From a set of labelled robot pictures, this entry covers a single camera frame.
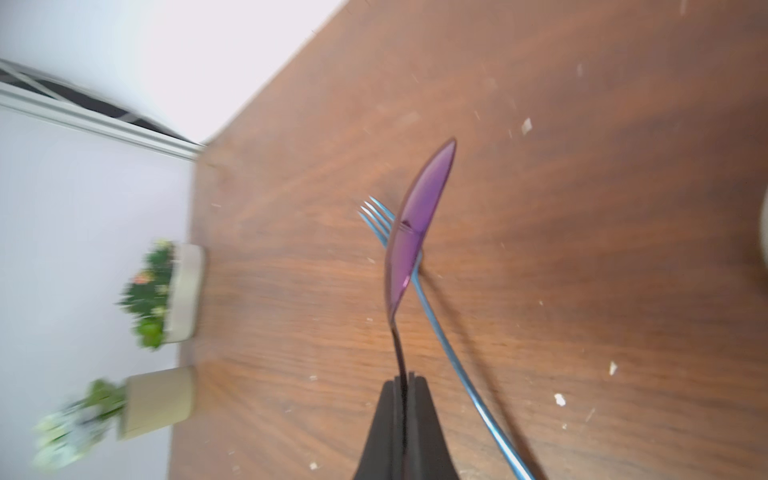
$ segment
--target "debris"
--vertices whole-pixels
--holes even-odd
[[[422,116],[419,115],[418,111],[411,111],[411,112],[401,116],[400,118],[398,118],[395,121],[395,126],[396,127],[406,127],[406,126],[408,126],[408,125],[410,125],[410,124],[412,124],[412,123],[414,123],[416,121],[419,121],[419,119],[421,117]]]
[[[485,89],[488,91],[498,90],[498,83],[496,83],[495,78],[488,77],[485,80],[483,80],[482,83],[485,86]]]
[[[523,126],[520,127],[520,130],[522,130],[523,135],[526,135],[529,131],[533,130],[533,124],[531,123],[530,118],[525,119]]]

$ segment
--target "black holder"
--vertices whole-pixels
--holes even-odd
[[[459,480],[427,380],[408,378],[384,382],[353,480]]]

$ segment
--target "succulent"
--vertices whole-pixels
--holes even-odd
[[[158,349],[163,344],[164,322],[174,271],[174,245],[166,240],[155,243],[145,258],[144,269],[125,286],[118,305],[136,316],[134,332],[139,344]]]

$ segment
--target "white wall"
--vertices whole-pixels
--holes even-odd
[[[0,58],[203,142],[344,3],[2,0]]]
[[[114,302],[153,239],[186,237],[193,166],[0,108],[0,478],[51,478],[32,427],[91,380],[176,364]],[[169,442],[112,432],[53,478],[166,478]]]

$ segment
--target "potted plant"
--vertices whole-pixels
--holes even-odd
[[[188,243],[157,241],[144,269],[126,285],[119,305],[136,316],[139,343],[158,349],[163,343],[192,337],[203,279],[203,249]]]
[[[57,470],[83,458],[118,420],[118,438],[131,439],[185,420],[192,413],[191,367],[131,376],[117,386],[105,379],[91,384],[84,399],[45,416],[34,464]]]

